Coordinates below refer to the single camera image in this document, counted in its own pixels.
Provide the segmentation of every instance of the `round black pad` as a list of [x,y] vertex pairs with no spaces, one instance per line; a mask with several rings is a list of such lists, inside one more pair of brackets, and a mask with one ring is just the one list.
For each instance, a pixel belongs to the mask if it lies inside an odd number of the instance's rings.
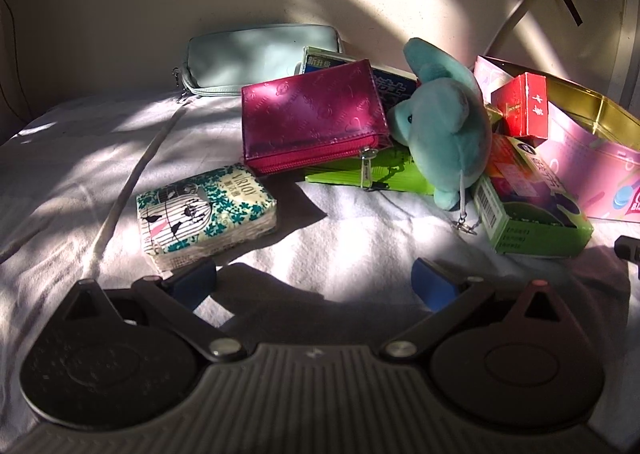
[[46,420],[113,430],[184,399],[198,372],[191,349],[169,333],[104,320],[62,322],[40,335],[20,372],[22,392]]
[[444,341],[431,376],[458,407],[501,427],[544,430],[583,417],[602,391],[604,374],[580,336],[559,323],[494,323]]

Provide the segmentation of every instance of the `pink wallet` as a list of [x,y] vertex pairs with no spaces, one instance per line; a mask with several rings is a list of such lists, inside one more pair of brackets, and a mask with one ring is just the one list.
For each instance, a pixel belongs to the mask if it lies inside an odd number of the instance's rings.
[[277,173],[389,147],[368,60],[242,88],[244,163]]

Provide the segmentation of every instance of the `green box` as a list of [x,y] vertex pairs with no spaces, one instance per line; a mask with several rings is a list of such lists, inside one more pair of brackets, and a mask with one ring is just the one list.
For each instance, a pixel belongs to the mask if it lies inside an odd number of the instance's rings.
[[573,257],[593,233],[575,198],[535,149],[510,137],[493,135],[489,163],[473,197],[500,254]]
[[[306,168],[305,179],[311,183],[360,186],[361,167],[359,158],[343,158]],[[418,170],[409,149],[400,144],[382,149],[371,160],[371,181],[364,187],[433,194],[433,186]]]

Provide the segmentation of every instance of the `stuffed toy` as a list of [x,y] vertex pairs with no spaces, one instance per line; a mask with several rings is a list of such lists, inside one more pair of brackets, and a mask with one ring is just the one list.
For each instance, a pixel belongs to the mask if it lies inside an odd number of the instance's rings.
[[420,87],[389,110],[391,136],[409,147],[435,188],[436,205],[451,210],[461,185],[471,186],[489,159],[492,133],[482,92],[465,66],[433,44],[410,39],[404,56]]

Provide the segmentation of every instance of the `white cloth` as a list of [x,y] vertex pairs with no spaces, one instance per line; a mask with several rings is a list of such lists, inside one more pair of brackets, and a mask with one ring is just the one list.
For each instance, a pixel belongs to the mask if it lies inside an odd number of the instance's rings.
[[[170,95],[78,100],[0,147],[0,450],[34,424],[19,367],[69,287],[83,271],[105,288],[127,287],[154,271],[141,251],[135,195],[241,157],[239,100],[193,100],[120,207],[104,251],[96,249],[127,178],[176,109]],[[517,284],[545,278],[606,365],[591,424],[617,446],[638,437],[640,283],[637,267],[617,259],[612,246],[620,234],[640,237],[640,225],[595,222],[593,239],[576,259],[498,256],[482,227],[477,236],[460,235],[449,224],[457,214],[439,211],[428,197],[295,179],[293,173],[266,180],[278,199],[279,229],[218,258],[238,264],[220,270],[215,301],[198,308],[201,317],[243,340],[273,339],[271,333],[287,339],[292,328],[282,322],[295,319],[297,307],[302,325],[292,340],[375,342],[424,315],[409,283],[417,257]],[[467,211],[475,221],[472,203]]]

